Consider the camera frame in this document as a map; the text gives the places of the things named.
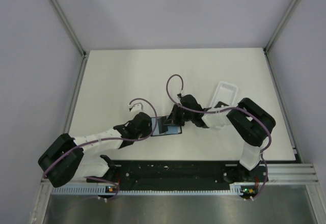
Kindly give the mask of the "black leather card holder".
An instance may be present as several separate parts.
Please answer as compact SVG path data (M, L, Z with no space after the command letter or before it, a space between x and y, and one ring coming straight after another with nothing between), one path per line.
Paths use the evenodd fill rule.
M152 136L178 135L182 133L181 127L165 125L167 118L167 116L158 117L156 127L154 127L156 123L156 118L151 118L152 130L154 131Z

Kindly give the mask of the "black credit card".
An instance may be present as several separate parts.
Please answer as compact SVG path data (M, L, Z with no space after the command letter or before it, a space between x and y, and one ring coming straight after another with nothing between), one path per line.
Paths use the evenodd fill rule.
M159 134L163 134L168 131L168 126L163 125L165 119L166 119L166 117L160 117L158 119L158 133Z

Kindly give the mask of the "black card with gold print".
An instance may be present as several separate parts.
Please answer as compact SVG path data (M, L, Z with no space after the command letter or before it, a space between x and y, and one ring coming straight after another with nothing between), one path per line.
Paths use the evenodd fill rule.
M219 102L215 105L214 108L221 108L221 107L225 107L225 106L228 106L228 105L225 104L225 103L223 103L223 102L221 102L221 101L219 101Z

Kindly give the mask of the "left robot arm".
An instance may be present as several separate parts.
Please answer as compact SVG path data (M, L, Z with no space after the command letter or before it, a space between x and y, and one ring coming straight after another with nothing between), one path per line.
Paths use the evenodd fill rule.
M83 178L89 182L112 181L117 177L117 167L108 153L149 138L156 127L156 117L139 112L132 120L98 134L61 134L38 160L43 178L55 188Z

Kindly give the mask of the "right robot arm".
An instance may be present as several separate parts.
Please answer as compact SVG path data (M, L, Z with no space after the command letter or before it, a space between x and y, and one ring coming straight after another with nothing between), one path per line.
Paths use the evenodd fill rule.
M237 169L238 176L250 181L256 176L256 166L261 161L262 145L276 126L275 119L250 98L243 98L236 106L203 108L192 95L179 96L165 126L182 127L192 122L199 128L221 128L232 125L244 140L243 151Z

